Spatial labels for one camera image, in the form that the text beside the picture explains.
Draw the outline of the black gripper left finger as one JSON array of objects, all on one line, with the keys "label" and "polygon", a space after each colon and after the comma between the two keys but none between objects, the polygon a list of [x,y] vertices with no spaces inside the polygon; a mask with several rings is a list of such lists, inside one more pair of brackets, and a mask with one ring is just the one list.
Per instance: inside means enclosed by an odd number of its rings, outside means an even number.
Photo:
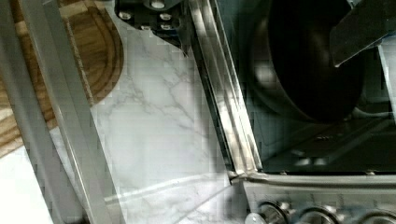
[{"label": "black gripper left finger", "polygon": [[117,17],[141,31],[151,31],[188,54],[187,0],[114,0]]}]

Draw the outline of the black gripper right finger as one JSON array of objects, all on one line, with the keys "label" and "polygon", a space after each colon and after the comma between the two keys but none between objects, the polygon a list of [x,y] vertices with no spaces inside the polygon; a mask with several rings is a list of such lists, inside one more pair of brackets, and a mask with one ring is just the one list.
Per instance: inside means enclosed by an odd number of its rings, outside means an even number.
[{"label": "black gripper right finger", "polygon": [[353,8],[330,32],[330,53],[338,67],[394,35],[396,0],[353,1]]}]

